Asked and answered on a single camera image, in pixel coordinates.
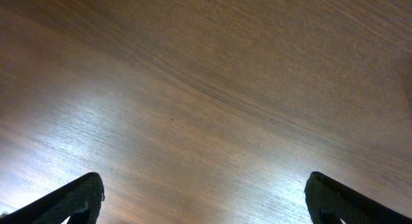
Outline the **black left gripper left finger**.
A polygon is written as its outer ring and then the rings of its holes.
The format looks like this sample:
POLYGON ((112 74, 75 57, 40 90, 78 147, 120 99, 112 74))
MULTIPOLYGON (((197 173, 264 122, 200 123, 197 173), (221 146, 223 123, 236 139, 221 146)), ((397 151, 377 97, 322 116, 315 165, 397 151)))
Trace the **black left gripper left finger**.
POLYGON ((1 218, 3 224, 96 224, 104 201, 98 173, 87 173, 1 218))

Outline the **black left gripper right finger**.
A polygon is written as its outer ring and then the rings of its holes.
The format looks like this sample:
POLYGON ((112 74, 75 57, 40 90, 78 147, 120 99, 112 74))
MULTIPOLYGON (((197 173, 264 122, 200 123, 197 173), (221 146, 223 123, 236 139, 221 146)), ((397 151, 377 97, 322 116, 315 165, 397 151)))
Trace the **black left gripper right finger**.
POLYGON ((312 223, 411 224, 411 218, 314 171, 304 189, 312 223))

